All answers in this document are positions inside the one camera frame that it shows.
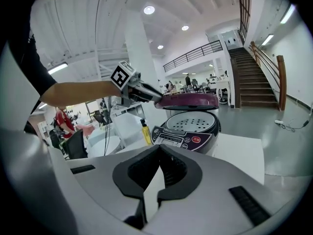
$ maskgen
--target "pink cloth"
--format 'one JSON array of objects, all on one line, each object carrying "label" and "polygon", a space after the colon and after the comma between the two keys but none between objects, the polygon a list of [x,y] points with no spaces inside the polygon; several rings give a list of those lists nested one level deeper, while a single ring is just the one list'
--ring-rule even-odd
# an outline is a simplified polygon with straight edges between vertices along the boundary
[{"label": "pink cloth", "polygon": [[92,124],[89,124],[89,125],[77,124],[76,128],[78,130],[83,129],[83,135],[84,136],[88,136],[94,131],[94,126]]}]

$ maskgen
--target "balcony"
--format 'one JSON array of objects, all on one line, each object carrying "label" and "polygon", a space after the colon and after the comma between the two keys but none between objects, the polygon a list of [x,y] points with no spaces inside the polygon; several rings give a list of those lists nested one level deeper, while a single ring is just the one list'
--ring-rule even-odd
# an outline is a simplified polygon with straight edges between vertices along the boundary
[{"label": "balcony", "polygon": [[194,59],[197,59],[199,57],[203,57],[205,55],[218,52],[223,50],[223,47],[221,45],[220,40],[211,42],[209,44],[203,45],[201,47],[198,47],[190,52],[187,52],[186,54],[174,59],[173,61],[167,63],[164,65],[165,72],[170,71],[171,69],[174,69],[182,64],[185,64],[187,62],[190,62]]}]

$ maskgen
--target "forearm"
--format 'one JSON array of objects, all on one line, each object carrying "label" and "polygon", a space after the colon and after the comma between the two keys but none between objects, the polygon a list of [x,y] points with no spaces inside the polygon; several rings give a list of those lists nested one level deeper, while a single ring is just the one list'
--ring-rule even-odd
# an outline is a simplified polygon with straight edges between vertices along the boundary
[{"label": "forearm", "polygon": [[40,100],[51,106],[68,106],[112,95],[120,96],[120,90],[110,81],[56,83]]},{"label": "forearm", "polygon": [[61,124],[61,127],[62,127],[63,130],[65,130],[65,131],[67,131],[69,133],[74,133],[75,132],[75,131],[69,129],[68,126],[65,123]]}]

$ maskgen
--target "red shirt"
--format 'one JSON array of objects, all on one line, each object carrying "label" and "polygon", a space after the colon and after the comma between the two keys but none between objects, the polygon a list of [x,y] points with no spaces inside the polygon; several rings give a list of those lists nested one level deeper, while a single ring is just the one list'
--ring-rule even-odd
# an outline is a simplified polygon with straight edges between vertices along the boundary
[{"label": "red shirt", "polygon": [[[66,115],[66,113],[64,113],[60,109],[58,109],[55,118],[56,118],[59,126],[61,126],[61,124],[65,123],[69,129],[71,129],[72,131],[75,130],[74,126],[70,122],[70,120],[69,120],[68,116]],[[64,130],[64,131],[65,131],[65,134],[63,135],[64,138],[68,139],[68,138],[70,138],[72,136],[72,133],[69,133],[66,130]]]}]

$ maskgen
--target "rice cooker lid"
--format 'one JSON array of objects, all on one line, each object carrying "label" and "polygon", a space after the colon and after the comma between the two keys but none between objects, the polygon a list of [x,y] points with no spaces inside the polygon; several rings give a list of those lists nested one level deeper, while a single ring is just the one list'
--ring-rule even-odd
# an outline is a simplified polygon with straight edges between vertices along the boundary
[{"label": "rice cooker lid", "polygon": [[170,117],[165,127],[171,130],[207,132],[216,124],[212,113],[204,111],[183,112]]},{"label": "rice cooker lid", "polygon": [[201,93],[185,93],[164,96],[161,101],[155,102],[157,109],[176,111],[207,111],[219,107],[216,95]]}]

